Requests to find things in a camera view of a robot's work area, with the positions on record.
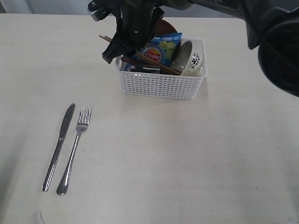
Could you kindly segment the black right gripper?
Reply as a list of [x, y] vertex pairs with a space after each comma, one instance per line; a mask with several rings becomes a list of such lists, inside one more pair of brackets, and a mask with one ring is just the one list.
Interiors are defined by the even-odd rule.
[[163, 16], [164, 11], [154, 4], [121, 4], [116, 33], [102, 58], [110, 64], [118, 56], [135, 54], [153, 38], [154, 29]]

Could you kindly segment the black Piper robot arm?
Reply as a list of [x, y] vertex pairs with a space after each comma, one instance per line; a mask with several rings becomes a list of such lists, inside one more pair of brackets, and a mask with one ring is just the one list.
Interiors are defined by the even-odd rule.
[[245, 23], [247, 45], [258, 50], [259, 66], [277, 88], [299, 94], [299, 3], [296, 0], [92, 0], [94, 21], [113, 15], [116, 32], [102, 53], [111, 63], [133, 55], [154, 36], [163, 7], [178, 11], [198, 5]]

